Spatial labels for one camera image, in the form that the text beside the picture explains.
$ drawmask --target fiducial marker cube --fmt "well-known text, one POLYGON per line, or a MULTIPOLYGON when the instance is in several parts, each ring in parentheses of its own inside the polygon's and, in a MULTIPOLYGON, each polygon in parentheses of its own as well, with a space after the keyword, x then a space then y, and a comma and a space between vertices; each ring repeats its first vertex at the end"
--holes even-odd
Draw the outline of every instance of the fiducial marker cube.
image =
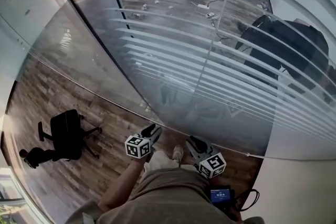
POLYGON ((150 154, 150 141, 131 135, 125 142, 125 150, 128 156, 141 159, 143 156, 150 154))
POLYGON ((199 163, 199 171, 208 178, 213 178, 221 174, 226 166, 226 162, 221 153, 217 153, 199 163))

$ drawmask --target desk chair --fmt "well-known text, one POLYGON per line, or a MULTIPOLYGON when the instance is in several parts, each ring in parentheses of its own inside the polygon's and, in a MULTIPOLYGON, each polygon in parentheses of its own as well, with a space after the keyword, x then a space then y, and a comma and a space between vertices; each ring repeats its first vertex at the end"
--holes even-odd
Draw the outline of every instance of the desk chair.
POLYGON ((43 131, 42 122, 38 123, 38 135, 40 141, 44 138, 53 142, 55 151, 59 158, 79 159, 82 155, 82 148, 87 149, 90 154, 99 159, 88 145, 83 141, 84 137, 89 138, 89 134, 94 131, 102 132, 102 128, 96 127, 90 131, 84 131, 80 127, 80 121, 84 119, 77 113, 76 109, 68 110, 50 120, 51 135, 43 131))

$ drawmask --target beige shorts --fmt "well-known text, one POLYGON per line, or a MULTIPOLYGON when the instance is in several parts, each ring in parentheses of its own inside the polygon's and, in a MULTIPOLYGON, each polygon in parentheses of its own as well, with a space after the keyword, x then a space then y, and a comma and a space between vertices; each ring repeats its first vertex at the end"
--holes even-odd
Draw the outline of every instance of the beige shorts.
POLYGON ((197 169, 191 164, 180 165, 177 161, 169 159, 163 151, 155 151, 149 163, 145 163, 145 172, 143 173, 141 180, 149 171, 165 169, 165 168, 182 168, 190 171, 197 172, 197 169))

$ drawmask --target office chair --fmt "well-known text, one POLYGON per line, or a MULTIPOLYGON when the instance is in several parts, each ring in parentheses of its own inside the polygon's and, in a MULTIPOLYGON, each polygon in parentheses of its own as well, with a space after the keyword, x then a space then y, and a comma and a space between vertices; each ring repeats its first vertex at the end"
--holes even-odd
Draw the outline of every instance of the office chair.
POLYGON ((99 155, 95 154, 83 139, 84 137, 89 138, 89 135, 94 131, 101 133, 102 128, 96 127, 90 131, 84 131, 80 127, 80 121, 82 119, 84 119, 84 117, 79 115, 76 109, 68 110, 51 118, 51 135, 43 131, 42 122, 39 122, 39 139, 42 142, 44 138, 51 140, 59 158, 77 160, 81 157, 82 148, 84 147, 93 157, 99 159, 99 155))

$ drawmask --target small screen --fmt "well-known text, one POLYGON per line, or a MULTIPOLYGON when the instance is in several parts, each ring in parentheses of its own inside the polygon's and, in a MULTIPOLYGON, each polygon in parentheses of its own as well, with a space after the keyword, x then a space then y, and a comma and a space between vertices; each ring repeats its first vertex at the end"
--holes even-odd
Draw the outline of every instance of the small screen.
POLYGON ((229 189, 212 189, 211 190, 211 202, 223 202, 230 201, 229 189))

